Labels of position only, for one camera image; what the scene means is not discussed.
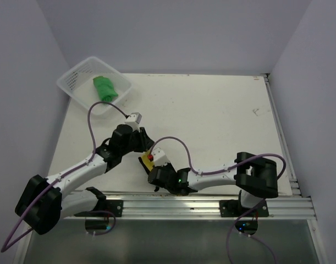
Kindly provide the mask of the yellow microfiber towel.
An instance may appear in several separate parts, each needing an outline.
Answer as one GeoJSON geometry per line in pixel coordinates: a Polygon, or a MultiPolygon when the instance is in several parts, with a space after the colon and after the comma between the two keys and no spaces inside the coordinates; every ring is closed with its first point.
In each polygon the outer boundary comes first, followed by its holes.
{"type": "Polygon", "coordinates": [[[154,178],[154,174],[151,174],[154,163],[153,163],[153,156],[151,155],[150,151],[146,151],[142,154],[141,157],[138,158],[140,164],[144,168],[146,174],[147,174],[147,181],[155,186],[154,192],[157,192],[160,189],[160,186],[157,182],[157,179],[154,178]]]}

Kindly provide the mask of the green microfiber towel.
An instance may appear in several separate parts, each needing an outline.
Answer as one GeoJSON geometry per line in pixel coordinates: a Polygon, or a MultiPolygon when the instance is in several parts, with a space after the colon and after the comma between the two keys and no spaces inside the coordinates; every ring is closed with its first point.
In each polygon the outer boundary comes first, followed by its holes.
{"type": "Polygon", "coordinates": [[[93,78],[93,85],[97,91],[100,101],[112,102],[119,96],[112,81],[107,77],[97,76],[93,78]]]}

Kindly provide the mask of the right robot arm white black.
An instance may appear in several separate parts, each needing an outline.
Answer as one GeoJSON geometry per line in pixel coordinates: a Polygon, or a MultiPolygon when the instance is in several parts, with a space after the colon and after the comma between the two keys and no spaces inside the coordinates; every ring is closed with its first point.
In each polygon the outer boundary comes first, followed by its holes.
{"type": "Polygon", "coordinates": [[[231,166],[224,165],[214,172],[191,168],[175,170],[160,148],[149,153],[147,159],[152,163],[147,180],[156,190],[163,188],[170,194],[187,196],[215,186],[239,187],[236,208],[243,216],[252,214],[262,200],[278,197],[277,164],[262,155],[239,152],[231,166]]]}

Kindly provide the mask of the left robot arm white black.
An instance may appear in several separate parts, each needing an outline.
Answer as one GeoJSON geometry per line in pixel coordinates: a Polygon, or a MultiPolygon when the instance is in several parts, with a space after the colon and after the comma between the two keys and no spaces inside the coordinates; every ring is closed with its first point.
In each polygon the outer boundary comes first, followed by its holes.
{"type": "Polygon", "coordinates": [[[76,214],[86,212],[109,217],[111,212],[102,192],[94,187],[79,193],[74,190],[116,167],[125,155],[148,151],[153,143],[143,127],[117,126],[110,138],[72,168],[46,178],[33,176],[16,205],[15,213],[39,235],[48,233],[60,219],[76,214]]]}

